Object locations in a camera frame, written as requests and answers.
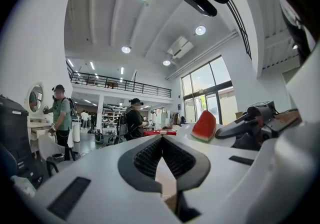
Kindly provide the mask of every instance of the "large window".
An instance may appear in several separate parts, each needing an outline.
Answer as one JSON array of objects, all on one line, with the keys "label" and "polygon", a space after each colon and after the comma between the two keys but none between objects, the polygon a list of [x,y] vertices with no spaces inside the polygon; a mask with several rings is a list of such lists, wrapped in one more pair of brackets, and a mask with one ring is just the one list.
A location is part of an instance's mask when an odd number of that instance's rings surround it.
[{"label": "large window", "polygon": [[182,78],[185,119],[196,122],[204,110],[227,125],[238,112],[235,91],[224,59],[216,58]]}]

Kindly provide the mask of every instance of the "white chair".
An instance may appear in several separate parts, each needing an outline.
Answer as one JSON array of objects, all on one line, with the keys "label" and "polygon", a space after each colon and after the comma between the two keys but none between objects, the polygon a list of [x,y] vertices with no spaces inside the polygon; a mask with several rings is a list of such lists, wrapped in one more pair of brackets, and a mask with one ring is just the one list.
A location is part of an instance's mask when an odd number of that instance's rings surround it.
[{"label": "white chair", "polygon": [[[48,171],[49,177],[52,177],[54,173],[58,173],[68,166],[72,165],[72,163],[76,160],[75,154],[70,147],[60,146],[54,143],[48,135],[41,135],[38,139],[39,143],[39,153],[40,157],[46,163],[46,169]],[[59,163],[55,163],[52,161],[51,156],[55,154],[71,154],[73,161],[65,160]]]}]

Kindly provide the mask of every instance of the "white column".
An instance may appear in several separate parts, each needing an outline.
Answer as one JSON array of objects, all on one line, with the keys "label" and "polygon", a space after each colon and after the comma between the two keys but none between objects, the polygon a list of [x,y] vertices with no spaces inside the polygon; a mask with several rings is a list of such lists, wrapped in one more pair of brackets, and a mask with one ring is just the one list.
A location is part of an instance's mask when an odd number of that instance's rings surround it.
[{"label": "white column", "polygon": [[99,96],[99,104],[98,104],[98,113],[96,115],[96,128],[100,129],[102,128],[102,110],[104,109],[104,99],[105,96],[101,95]]}]

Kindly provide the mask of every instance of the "green t-shirt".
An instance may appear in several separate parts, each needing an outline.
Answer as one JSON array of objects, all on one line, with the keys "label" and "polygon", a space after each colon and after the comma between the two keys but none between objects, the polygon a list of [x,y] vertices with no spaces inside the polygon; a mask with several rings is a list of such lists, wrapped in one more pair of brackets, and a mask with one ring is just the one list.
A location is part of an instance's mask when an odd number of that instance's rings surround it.
[{"label": "green t-shirt", "polygon": [[71,130],[72,129],[72,118],[70,115],[71,109],[70,109],[69,100],[67,98],[65,98],[63,100],[63,102],[61,102],[61,100],[55,101],[53,103],[52,110],[53,110],[53,122],[54,123],[57,122],[61,111],[64,111],[66,113],[65,117],[62,121],[62,124],[58,127],[58,130],[59,131]]}]

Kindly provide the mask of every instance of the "white pipe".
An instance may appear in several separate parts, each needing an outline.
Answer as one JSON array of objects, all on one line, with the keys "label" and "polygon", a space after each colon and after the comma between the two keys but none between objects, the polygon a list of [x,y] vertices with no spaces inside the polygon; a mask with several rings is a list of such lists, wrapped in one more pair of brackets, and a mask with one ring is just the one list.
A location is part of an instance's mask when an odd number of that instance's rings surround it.
[{"label": "white pipe", "polygon": [[205,56],[211,54],[212,52],[216,51],[217,49],[219,49],[220,47],[224,46],[226,43],[228,43],[229,41],[231,41],[232,39],[236,38],[238,36],[238,32],[237,31],[233,31],[231,34],[229,34],[228,36],[224,37],[223,39],[221,39],[219,42],[217,42],[216,44],[214,44],[213,46],[211,46],[209,49],[205,50],[203,53],[201,53],[199,56],[197,56],[195,59],[189,61],[187,64],[185,64],[184,66],[182,66],[181,68],[179,68],[176,72],[172,73],[170,76],[168,76],[166,78],[166,80],[171,80],[173,78],[176,78],[178,75],[180,75],[184,70],[186,70],[188,67],[190,67],[192,64],[200,61],[202,58],[204,58]]}]

